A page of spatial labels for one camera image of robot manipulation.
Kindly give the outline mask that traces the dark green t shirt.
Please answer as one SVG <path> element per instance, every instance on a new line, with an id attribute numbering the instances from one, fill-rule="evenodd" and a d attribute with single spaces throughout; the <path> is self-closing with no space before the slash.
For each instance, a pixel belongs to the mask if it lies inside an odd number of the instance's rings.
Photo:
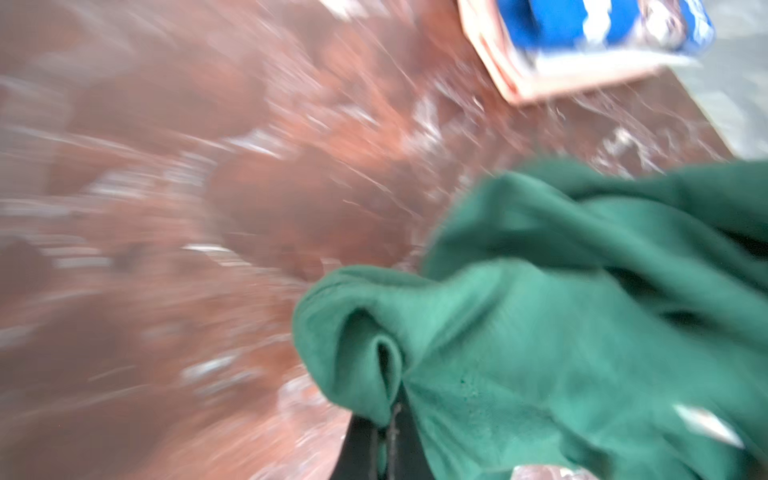
<path id="1" fill-rule="evenodd" d="M 416 274 L 348 266 L 293 314 L 332 403 L 405 400 L 437 479 L 767 468 L 767 166 L 624 179 L 539 160 L 472 189 Z"/>

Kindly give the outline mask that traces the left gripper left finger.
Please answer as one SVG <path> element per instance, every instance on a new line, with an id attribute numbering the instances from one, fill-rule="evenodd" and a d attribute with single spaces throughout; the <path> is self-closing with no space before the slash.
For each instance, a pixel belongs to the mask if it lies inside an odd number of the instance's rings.
<path id="1" fill-rule="evenodd" d="M 353 415 L 330 480 L 377 480 L 382 430 L 371 421 Z"/>

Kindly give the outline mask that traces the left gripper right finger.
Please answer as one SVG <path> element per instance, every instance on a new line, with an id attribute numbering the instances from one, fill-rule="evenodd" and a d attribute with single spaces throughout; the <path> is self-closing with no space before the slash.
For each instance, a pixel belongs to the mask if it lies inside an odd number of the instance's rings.
<path id="1" fill-rule="evenodd" d="M 386 479 L 435 479 L 404 387 L 398 392 L 386 430 Z"/>

